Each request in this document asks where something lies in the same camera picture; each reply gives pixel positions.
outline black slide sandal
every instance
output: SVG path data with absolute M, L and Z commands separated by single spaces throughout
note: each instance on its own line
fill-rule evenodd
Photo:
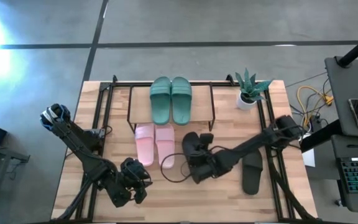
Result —
M 260 173 L 264 167 L 259 150 L 242 158 L 242 190 L 249 195 L 259 191 Z

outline green slide sandal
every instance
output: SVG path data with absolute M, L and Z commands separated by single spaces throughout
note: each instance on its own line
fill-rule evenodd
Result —
M 172 80 L 172 114 L 178 125 L 186 125 L 190 121 L 191 85 L 186 78 L 175 77 Z
M 156 79 L 150 87 L 152 102 L 152 119 L 154 124 L 164 125 L 169 122 L 171 80 L 168 77 Z

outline pink slide sandal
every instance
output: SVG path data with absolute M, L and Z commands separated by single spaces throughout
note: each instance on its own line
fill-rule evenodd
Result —
M 155 126 L 155 143 L 158 149 L 158 163 L 161 165 L 164 158 L 175 153 L 175 135 L 171 124 Z M 174 156 L 170 156 L 164 161 L 162 168 L 172 168 L 174 162 Z
M 135 130 L 137 159 L 143 166 L 154 161 L 154 124 L 138 124 Z

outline concrete floor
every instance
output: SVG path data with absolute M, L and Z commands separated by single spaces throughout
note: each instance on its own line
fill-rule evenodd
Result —
M 0 0 L 0 44 L 90 44 L 101 5 L 102 0 Z M 115 0 L 99 43 L 308 40 L 358 40 L 358 0 Z M 247 67 L 259 79 L 290 85 L 324 72 L 324 58 L 352 47 L 98 49 L 89 79 L 222 80 Z M 12 148 L 31 155 L 14 180 L 4 181 L 0 223 L 50 218 L 65 146 L 41 127 L 39 114 L 53 103 L 75 112 L 89 54 L 89 49 L 0 50 L 0 127 L 11 133 Z M 287 88 L 290 103 L 299 108 L 296 89 L 320 90 L 326 79 L 321 75 Z M 337 119 L 334 106 L 320 113 L 329 122 Z M 320 218 L 358 223 L 358 213 L 333 204 L 339 198 L 335 182 L 310 182 Z

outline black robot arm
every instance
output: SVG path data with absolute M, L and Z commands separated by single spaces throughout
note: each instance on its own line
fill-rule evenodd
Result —
M 290 116 L 282 116 L 275 120 L 268 128 L 251 139 L 241 143 L 233 149 L 224 149 L 212 153 L 208 149 L 208 144 L 212 143 L 212 134 L 201 134 L 200 137 L 192 132 L 188 133 L 182 142 L 183 152 L 189 166 L 190 175 L 196 184 L 209 177 L 217 178 L 230 172 L 241 158 L 247 154 L 259 150 L 260 147 L 270 146 L 272 149 L 282 150 L 293 140 L 299 139 L 304 130 L 296 125 Z M 273 163 L 272 158 L 268 158 L 269 163 Z M 274 167 L 269 166 L 270 175 L 277 181 L 290 199 L 293 206 L 300 214 L 301 218 L 316 220 L 311 216 L 299 201 L 292 194 L 288 185 L 284 183 L 280 174 Z
M 71 217 L 92 184 L 96 184 L 99 190 L 106 189 L 116 207 L 124 206 L 130 200 L 141 203 L 147 196 L 145 188 L 152 182 L 145 181 L 150 176 L 138 160 L 127 158 L 119 172 L 114 163 L 93 154 L 102 148 L 103 129 L 82 130 L 70 120 L 70 112 L 63 105 L 54 104 L 40 116 L 42 126 L 58 136 L 79 158 L 86 175 L 85 184 L 59 219 Z M 135 192 L 134 198 L 131 198 L 131 191 Z

